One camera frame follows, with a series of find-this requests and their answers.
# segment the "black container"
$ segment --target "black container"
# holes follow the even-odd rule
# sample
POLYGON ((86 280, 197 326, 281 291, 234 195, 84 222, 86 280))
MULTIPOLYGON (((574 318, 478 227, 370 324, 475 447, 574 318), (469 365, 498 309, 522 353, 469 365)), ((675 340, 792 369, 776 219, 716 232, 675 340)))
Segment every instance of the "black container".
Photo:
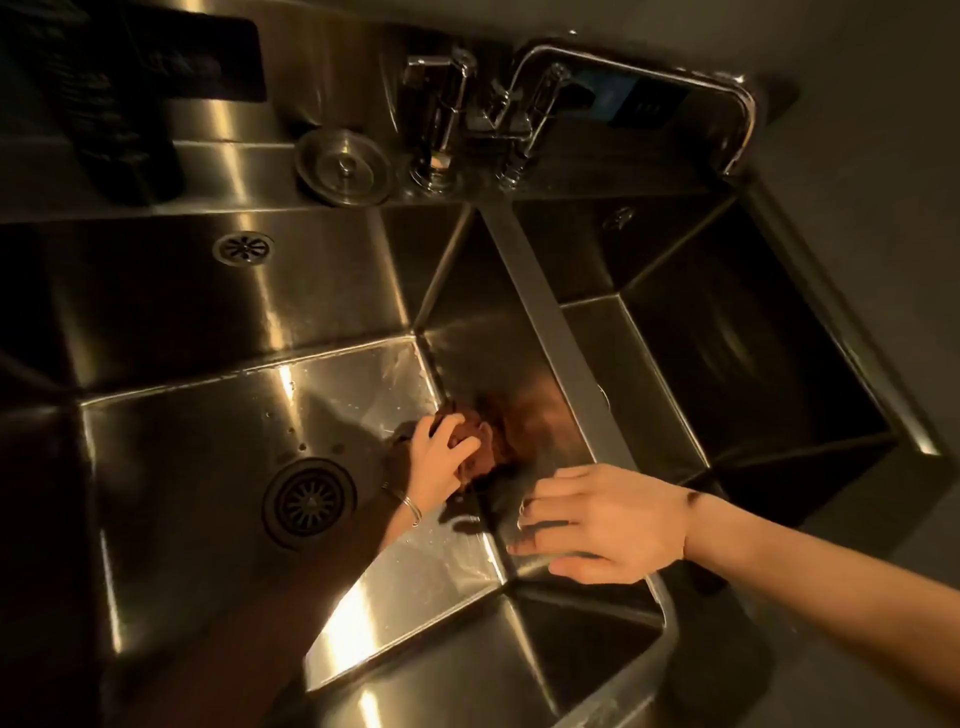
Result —
POLYGON ((0 5, 0 25, 97 189, 126 205, 182 192, 122 0, 11 0, 0 5))

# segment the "silver bracelet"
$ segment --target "silver bracelet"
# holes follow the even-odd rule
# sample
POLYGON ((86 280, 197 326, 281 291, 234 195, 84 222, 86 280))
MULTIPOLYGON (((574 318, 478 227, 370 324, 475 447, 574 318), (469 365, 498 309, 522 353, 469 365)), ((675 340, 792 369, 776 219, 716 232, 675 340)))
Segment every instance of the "silver bracelet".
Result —
POLYGON ((383 490, 385 490, 391 496, 399 500, 401 503, 406 505, 411 511, 413 511, 414 526, 420 524, 420 521, 423 520, 423 513, 420 512, 420 509, 417 507, 417 504, 414 501, 412 501, 407 494, 398 490, 397 488, 392 486, 390 483, 384 483, 380 487, 383 488, 383 490))

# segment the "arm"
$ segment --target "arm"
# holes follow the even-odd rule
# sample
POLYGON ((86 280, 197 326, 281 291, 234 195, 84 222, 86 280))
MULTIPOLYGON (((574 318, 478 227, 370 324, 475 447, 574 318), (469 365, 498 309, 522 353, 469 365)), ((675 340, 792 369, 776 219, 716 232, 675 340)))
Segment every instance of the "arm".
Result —
POLYGON ((686 558, 776 600, 960 717, 960 592, 776 525, 726 501, 608 465, 557 471, 521 506, 515 554, 559 556, 583 583, 632 583, 686 558))
MULTIPOLYGON (((459 486, 456 470, 480 443, 450 449, 463 415, 449 415, 433 437, 433 416, 417 425, 407 495, 423 513, 459 486)), ((125 728, 254 726, 300 669, 341 597, 376 555, 413 526, 413 512, 386 491, 337 524, 274 587, 215 623, 206 636, 123 716, 125 728)))

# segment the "kitchen faucet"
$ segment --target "kitchen faucet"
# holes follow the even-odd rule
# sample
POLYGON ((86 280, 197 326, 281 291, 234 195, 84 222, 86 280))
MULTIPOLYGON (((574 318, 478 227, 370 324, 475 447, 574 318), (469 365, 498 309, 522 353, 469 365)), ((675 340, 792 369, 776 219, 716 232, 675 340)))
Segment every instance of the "kitchen faucet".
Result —
POLYGON ((653 79, 685 88, 700 88, 731 96, 738 104, 742 122, 731 148, 724 142, 713 163, 723 178, 736 175, 740 162, 761 126, 762 100, 746 85, 743 76, 722 72, 704 73, 680 67, 666 67, 649 62, 626 61, 610 54, 601 55, 582 48, 567 47, 554 41, 535 41, 514 54, 509 79, 494 79, 483 107, 469 115, 466 104, 477 71, 476 58, 467 50, 454 48, 449 57, 413 57, 407 69, 430 66, 448 68, 444 83, 432 104, 420 149, 417 151, 411 176, 423 188, 443 193, 455 182, 455 139, 463 136, 504 138, 510 146, 498 165, 496 176, 501 184, 513 187, 520 183, 536 163, 557 112, 567 107, 569 94, 573 106, 589 106, 592 92, 574 79, 569 63, 577 67, 597 66, 611 71, 653 79), (536 80, 532 92, 524 88, 525 70, 540 59, 552 60, 536 80))

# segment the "sink drain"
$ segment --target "sink drain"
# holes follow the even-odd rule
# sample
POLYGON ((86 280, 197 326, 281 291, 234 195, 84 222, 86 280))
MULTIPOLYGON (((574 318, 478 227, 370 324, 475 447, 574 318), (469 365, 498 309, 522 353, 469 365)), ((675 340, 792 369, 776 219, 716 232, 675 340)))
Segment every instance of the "sink drain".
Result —
POLYGON ((356 508, 349 473, 332 460, 305 458, 276 474, 263 497, 267 533, 281 546, 302 548, 356 508))
POLYGON ((237 268, 260 265, 267 260, 274 241, 260 232, 232 232, 217 238, 213 256, 221 263, 237 268))

